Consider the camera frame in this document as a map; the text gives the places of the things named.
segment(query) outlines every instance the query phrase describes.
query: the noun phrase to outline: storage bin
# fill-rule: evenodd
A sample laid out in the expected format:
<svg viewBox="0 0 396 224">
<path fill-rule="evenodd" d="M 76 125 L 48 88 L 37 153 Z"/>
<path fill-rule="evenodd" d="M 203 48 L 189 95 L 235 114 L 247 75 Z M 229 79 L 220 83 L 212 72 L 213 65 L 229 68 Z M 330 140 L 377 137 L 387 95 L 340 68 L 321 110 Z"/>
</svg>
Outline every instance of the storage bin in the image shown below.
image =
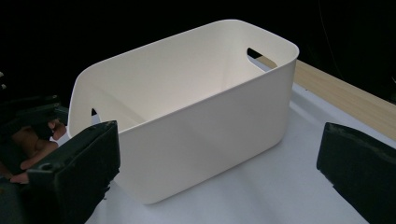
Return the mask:
<svg viewBox="0 0 396 224">
<path fill-rule="evenodd" d="M 288 40 L 239 20 L 132 49 L 78 76 L 68 134 L 91 126 L 93 109 L 101 121 L 116 120 L 114 181 L 141 203 L 159 202 L 282 139 L 298 54 Z"/>
</svg>

